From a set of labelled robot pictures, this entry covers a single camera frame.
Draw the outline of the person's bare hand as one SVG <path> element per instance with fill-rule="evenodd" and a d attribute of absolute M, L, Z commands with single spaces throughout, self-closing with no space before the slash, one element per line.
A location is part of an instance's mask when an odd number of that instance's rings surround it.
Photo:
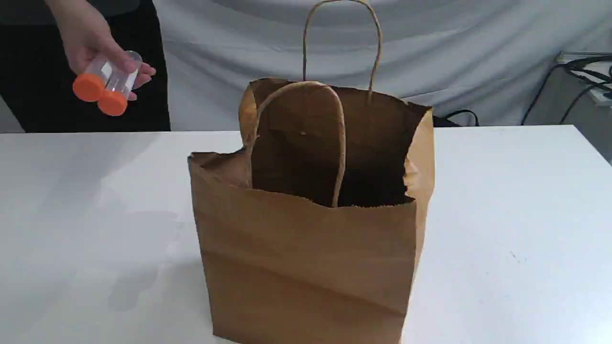
<path fill-rule="evenodd" d="M 107 20 L 87 0 L 46 0 L 61 39 L 68 65 L 82 74 L 98 55 L 130 74 L 137 72 L 134 88 L 151 81 L 156 69 L 147 63 L 136 63 L 113 38 Z"/>

